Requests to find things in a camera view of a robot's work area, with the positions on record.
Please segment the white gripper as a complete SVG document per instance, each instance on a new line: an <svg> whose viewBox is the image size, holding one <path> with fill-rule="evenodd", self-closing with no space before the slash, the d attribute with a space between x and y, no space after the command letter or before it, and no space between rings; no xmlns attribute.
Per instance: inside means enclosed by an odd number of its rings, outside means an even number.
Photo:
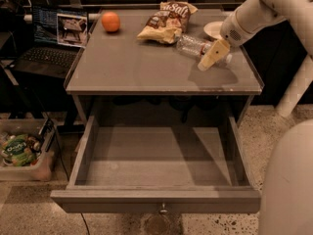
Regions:
<svg viewBox="0 0 313 235"><path fill-rule="evenodd" d="M252 38L252 34L240 26L236 12L231 13L222 23L220 35L223 39L214 41L202 55L198 64L201 71L207 71L216 63L229 63L231 60L230 45L238 47Z"/></svg>

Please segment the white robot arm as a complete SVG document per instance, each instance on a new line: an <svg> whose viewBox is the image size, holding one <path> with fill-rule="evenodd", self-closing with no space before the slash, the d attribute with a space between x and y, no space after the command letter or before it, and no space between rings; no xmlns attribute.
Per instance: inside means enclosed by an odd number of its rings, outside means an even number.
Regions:
<svg viewBox="0 0 313 235"><path fill-rule="evenodd" d="M262 28L288 21L307 55L277 106L286 117L312 83L312 0L246 0L221 25L221 38L203 50L205 71L231 47L250 40ZM258 235L313 235L313 119L303 121L277 143L263 183Z"/></svg>

